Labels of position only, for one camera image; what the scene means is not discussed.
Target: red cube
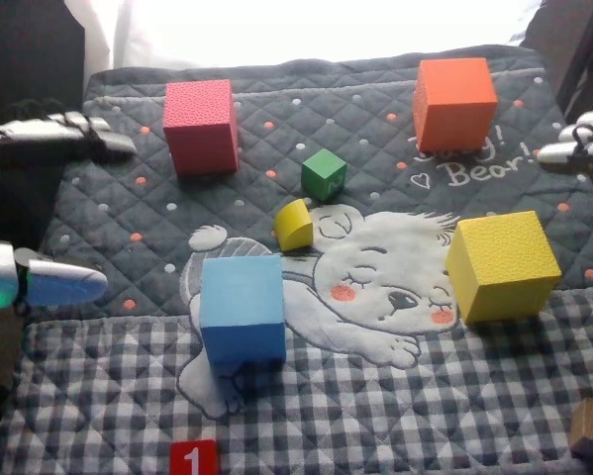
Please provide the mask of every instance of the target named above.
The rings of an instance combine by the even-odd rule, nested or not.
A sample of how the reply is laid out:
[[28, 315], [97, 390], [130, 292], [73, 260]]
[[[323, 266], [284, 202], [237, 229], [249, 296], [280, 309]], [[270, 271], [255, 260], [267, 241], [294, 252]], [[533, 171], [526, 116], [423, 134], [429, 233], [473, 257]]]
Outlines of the red cube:
[[215, 440], [174, 442], [170, 446], [170, 475], [217, 475], [219, 459]]
[[237, 171], [237, 116], [230, 81], [167, 84], [164, 134], [178, 176]]

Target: orange cheek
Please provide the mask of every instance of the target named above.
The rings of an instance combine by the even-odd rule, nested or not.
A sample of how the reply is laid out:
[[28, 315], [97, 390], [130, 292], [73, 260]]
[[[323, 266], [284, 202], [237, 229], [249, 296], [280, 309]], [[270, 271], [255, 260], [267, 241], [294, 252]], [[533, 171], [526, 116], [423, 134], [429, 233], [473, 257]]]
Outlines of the orange cheek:
[[454, 320], [454, 313], [452, 310], [435, 310], [431, 318], [436, 324], [450, 324]]
[[335, 285], [332, 287], [332, 297], [340, 302], [350, 302], [355, 298], [355, 291], [348, 285]]

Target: small yellow block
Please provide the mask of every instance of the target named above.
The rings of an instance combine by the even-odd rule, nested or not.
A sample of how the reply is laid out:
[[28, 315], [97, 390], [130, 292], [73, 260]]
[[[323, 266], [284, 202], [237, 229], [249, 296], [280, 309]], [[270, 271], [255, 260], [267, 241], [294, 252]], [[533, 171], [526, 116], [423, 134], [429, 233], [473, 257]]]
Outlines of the small yellow block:
[[292, 201], [278, 212], [274, 232], [283, 251], [312, 245], [314, 225], [303, 200]]
[[561, 276], [534, 211], [460, 221], [445, 268], [467, 324], [536, 315]]

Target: bear ear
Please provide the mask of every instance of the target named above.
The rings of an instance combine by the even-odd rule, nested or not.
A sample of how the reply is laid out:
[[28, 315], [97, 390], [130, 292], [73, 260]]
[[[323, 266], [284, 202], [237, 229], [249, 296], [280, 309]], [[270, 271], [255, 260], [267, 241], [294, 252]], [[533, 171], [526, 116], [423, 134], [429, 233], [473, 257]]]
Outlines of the bear ear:
[[219, 247], [228, 237], [228, 232], [221, 226], [202, 226], [188, 240], [188, 245], [195, 252], [203, 252]]
[[313, 247], [322, 252], [364, 223], [360, 211], [348, 205], [321, 206], [309, 215], [314, 224]]

